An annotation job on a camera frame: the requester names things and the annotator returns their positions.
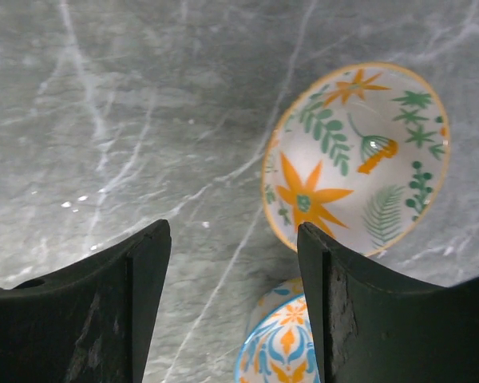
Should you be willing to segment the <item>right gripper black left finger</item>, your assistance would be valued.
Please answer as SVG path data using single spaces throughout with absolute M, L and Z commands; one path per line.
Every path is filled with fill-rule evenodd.
M 157 220 L 67 267 L 0 288 L 0 382 L 140 382 L 172 238 Z

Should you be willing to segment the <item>orange blue floral bowl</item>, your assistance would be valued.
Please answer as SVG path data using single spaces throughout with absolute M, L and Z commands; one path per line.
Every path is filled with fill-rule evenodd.
M 301 278 L 279 284 L 256 303 L 236 360 L 234 380 L 320 382 Z

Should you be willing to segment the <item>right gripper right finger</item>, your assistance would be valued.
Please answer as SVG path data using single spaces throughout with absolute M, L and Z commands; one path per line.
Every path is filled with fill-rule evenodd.
M 311 223 L 297 253 L 321 381 L 479 382 L 479 276 L 423 282 Z

